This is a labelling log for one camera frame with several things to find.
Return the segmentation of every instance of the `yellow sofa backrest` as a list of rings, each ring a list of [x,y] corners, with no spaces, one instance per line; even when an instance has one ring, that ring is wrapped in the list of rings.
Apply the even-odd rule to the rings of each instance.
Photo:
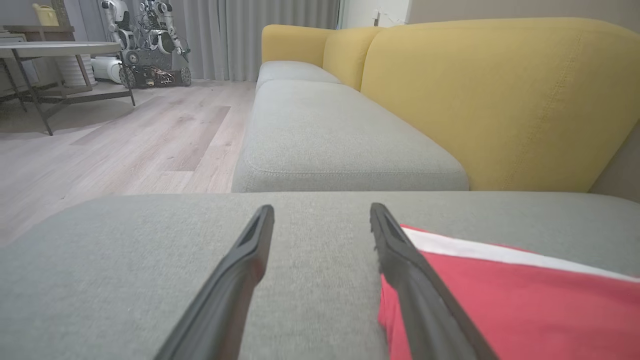
[[[334,31],[324,44],[323,69],[332,73],[341,83],[359,91],[367,51],[373,38],[382,29],[371,26]]]
[[[399,26],[373,39],[361,91],[472,190],[586,192],[640,118],[640,36],[562,18]]]
[[[322,67],[345,85],[360,90],[371,40],[384,28],[343,30],[267,25],[262,30],[262,62],[302,61]]]

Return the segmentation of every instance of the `red towel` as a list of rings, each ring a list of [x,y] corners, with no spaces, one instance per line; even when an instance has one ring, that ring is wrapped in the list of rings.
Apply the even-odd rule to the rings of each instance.
[[[640,279],[403,225],[500,359],[640,359]],[[378,321],[411,359],[396,291]]]

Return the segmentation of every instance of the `sofa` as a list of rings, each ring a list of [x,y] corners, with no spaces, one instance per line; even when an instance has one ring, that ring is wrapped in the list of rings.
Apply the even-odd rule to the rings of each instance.
[[[587,192],[640,118],[639,42],[587,19],[269,25],[232,191]]]
[[[640,274],[640,204],[584,193],[638,116],[637,35],[481,20],[268,26],[263,45],[236,193],[91,200],[1,249],[3,359],[152,358],[263,204],[275,225],[241,359],[387,358],[372,202],[434,233]]]

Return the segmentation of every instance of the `gray curtain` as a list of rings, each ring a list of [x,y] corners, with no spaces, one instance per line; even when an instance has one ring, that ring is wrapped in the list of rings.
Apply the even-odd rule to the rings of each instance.
[[[339,0],[181,0],[195,79],[255,81],[268,24],[335,29]]]

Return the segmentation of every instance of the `gray sofa cushion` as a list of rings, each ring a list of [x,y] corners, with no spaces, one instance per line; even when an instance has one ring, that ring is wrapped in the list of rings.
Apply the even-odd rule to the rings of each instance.
[[[150,359],[258,206],[275,226],[241,359],[386,359],[369,206],[401,223],[640,274],[640,204],[603,195],[341,192],[107,197],[0,251],[3,359]]]
[[[339,84],[340,80],[317,65],[300,61],[267,61],[260,66],[255,91],[271,80],[307,80]]]
[[[468,190],[458,161],[346,85],[274,80],[255,97],[233,192]]]

